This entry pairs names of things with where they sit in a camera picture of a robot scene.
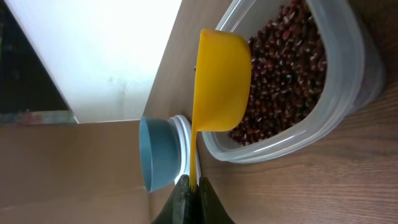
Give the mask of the yellow plastic measuring scoop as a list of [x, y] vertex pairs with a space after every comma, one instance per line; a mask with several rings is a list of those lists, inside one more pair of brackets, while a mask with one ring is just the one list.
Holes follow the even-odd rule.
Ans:
[[198, 132], [223, 132], [242, 120], [251, 83], [251, 51], [239, 35], [200, 32], [193, 94], [189, 186], [197, 189]]

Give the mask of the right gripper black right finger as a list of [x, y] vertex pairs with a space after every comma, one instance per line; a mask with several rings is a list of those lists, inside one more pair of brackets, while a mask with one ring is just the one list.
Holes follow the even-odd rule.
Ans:
[[204, 224], [234, 224], [207, 177], [200, 178], [201, 219]]

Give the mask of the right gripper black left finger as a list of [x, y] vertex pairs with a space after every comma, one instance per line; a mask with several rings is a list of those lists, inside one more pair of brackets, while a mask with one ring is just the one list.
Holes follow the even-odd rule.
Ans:
[[188, 175], [181, 175], [170, 197], [152, 224], [191, 224], [193, 192]]

